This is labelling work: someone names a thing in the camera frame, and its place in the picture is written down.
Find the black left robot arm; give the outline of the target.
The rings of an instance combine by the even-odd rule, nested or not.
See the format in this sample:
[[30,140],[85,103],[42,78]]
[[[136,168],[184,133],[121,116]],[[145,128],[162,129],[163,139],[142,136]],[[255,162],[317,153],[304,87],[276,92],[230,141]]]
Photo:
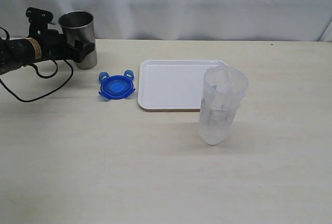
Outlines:
[[1,74],[17,70],[23,66],[43,62],[72,60],[82,62],[95,50],[95,43],[74,41],[70,44],[64,34],[49,29],[53,21],[53,13],[29,7],[26,10],[30,27],[27,38],[12,39],[8,32],[6,39],[1,39]]

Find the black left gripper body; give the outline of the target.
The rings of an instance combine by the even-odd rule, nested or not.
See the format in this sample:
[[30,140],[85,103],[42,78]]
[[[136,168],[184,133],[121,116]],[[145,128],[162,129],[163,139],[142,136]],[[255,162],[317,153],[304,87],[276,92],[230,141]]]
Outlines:
[[83,61],[83,44],[78,42],[74,45],[68,43],[64,34],[48,25],[53,21],[53,13],[50,11],[29,7],[26,17],[30,23],[28,38],[32,38],[39,44],[40,56],[43,60],[66,60],[70,59],[76,63]]

